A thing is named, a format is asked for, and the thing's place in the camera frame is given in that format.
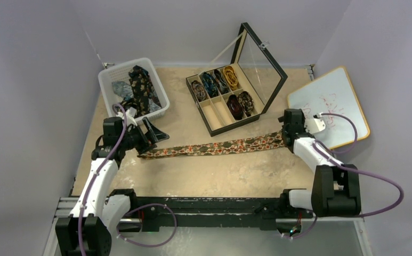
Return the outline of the white plastic basket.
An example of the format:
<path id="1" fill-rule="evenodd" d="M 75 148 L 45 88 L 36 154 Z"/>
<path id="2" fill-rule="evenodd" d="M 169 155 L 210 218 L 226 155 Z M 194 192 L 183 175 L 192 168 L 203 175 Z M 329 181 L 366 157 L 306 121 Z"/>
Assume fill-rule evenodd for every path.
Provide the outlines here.
<path id="1" fill-rule="evenodd" d="M 150 59 L 139 58 L 104 69 L 98 74 L 108 116 L 116 116 L 116 104 L 121 104 L 142 124 L 144 117 L 160 118 L 170 102 Z"/>

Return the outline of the black tie organizer box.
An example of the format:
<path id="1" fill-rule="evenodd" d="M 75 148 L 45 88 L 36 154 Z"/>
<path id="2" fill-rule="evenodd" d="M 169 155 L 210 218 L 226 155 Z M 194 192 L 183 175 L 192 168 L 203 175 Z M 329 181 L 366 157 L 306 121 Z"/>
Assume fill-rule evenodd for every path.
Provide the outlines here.
<path id="1" fill-rule="evenodd" d="M 209 135 L 255 122 L 265 114 L 288 75 L 248 22 L 205 68 L 185 81 Z"/>

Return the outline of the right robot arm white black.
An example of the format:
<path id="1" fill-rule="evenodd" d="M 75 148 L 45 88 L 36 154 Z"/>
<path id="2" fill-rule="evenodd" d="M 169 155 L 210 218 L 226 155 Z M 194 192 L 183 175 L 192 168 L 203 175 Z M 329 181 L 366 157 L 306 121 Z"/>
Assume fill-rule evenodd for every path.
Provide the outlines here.
<path id="1" fill-rule="evenodd" d="M 285 189 L 280 195 L 279 210 L 292 217 L 300 209 L 318 217 L 353 217 L 361 212 L 359 176 L 348 172 L 343 164 L 316 142 L 306 127 L 304 112 L 286 109 L 279 118 L 281 138 L 291 153 L 311 169 L 312 189 Z"/>

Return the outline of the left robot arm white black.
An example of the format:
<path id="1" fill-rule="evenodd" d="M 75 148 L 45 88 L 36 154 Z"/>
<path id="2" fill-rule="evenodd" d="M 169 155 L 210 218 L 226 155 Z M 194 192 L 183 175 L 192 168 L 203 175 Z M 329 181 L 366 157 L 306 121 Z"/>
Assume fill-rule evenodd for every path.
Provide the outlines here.
<path id="1" fill-rule="evenodd" d="M 109 255 L 112 232 L 121 217 L 137 215 L 139 204 L 133 189 L 108 191 L 128 150 L 143 154 L 169 139 L 147 118 L 143 123 L 145 132 L 134 121 L 121 117 L 104 119 L 103 134 L 92 151 L 85 187 L 68 216 L 59 218 L 55 225 L 62 255 Z"/>

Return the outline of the paisley orange green tie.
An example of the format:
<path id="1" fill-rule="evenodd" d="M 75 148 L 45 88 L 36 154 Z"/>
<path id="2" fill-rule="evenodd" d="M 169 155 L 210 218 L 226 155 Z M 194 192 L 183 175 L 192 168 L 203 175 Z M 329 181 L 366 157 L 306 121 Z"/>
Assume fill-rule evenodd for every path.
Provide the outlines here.
<path id="1" fill-rule="evenodd" d="M 232 155 L 266 151 L 285 147 L 286 145 L 282 139 L 281 131 L 278 131 L 261 136 L 229 140 L 224 142 L 211 142 L 197 145 L 156 148 L 146 153 L 139 154 L 138 158 L 159 159 L 183 156 Z"/>

